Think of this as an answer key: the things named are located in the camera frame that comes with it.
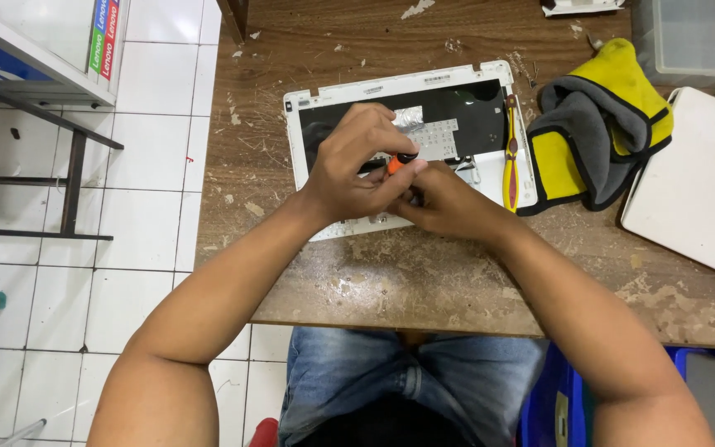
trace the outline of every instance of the hand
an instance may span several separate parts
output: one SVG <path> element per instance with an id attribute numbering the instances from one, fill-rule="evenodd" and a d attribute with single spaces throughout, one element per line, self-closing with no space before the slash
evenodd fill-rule
<path id="1" fill-rule="evenodd" d="M 323 226 L 378 214 L 427 167 L 424 160 L 413 160 L 386 181 L 384 169 L 358 177 L 361 166 L 377 152 L 418 154 L 421 146 L 393 126 L 395 117 L 381 104 L 354 104 L 319 145 L 311 175 L 299 194 Z"/>
<path id="2" fill-rule="evenodd" d="M 396 199 L 388 211 L 423 230 L 499 248 L 510 231 L 525 228 L 514 213 L 471 188 L 442 161 L 430 161 L 412 186 L 422 192 L 423 206 Z"/>

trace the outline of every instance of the jeans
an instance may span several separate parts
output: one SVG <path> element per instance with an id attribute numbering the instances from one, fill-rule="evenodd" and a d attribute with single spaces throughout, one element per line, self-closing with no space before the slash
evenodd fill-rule
<path id="1" fill-rule="evenodd" d="M 546 345 L 527 339 L 433 335 L 415 355 L 392 331 L 294 327 L 278 429 L 280 447 L 386 394 L 451 420 L 474 445 L 512 445 Z"/>

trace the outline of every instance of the workbench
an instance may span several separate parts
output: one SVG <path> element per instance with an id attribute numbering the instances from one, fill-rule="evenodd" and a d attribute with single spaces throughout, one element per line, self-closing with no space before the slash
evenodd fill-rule
<path id="1" fill-rule="evenodd" d="M 402 20 L 415 3 L 253 0 L 247 34 L 257 38 L 237 46 L 223 29 L 196 265 L 295 190 L 285 93 L 505 59 L 530 123 L 541 86 L 592 56 L 587 30 L 605 41 L 631 33 L 627 10 L 546 19 L 533 0 L 438 1 Z M 715 347 L 715 271 L 623 230 L 623 201 L 602 212 L 562 205 L 526 223 L 664 343 Z M 509 272 L 481 246 L 417 228 L 309 243 L 253 322 L 544 335 Z"/>

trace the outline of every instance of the microfiber cloth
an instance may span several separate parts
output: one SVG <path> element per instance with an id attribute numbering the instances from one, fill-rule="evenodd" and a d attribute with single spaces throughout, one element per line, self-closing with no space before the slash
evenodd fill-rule
<path id="1" fill-rule="evenodd" d="M 538 202 L 533 216 L 583 199 L 608 208 L 647 159 L 666 147 L 672 110 L 644 76 L 633 45 L 614 39 L 598 55 L 542 89 L 542 115 L 528 127 Z"/>

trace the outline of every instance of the yellow screwdriver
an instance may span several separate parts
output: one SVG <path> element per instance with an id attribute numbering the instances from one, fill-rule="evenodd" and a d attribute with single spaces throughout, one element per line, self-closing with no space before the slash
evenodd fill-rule
<path id="1" fill-rule="evenodd" d="M 506 107 L 509 109 L 509 141 L 504 153 L 504 208 L 517 212 L 517 138 L 515 138 L 515 109 L 517 98 L 507 96 Z"/>

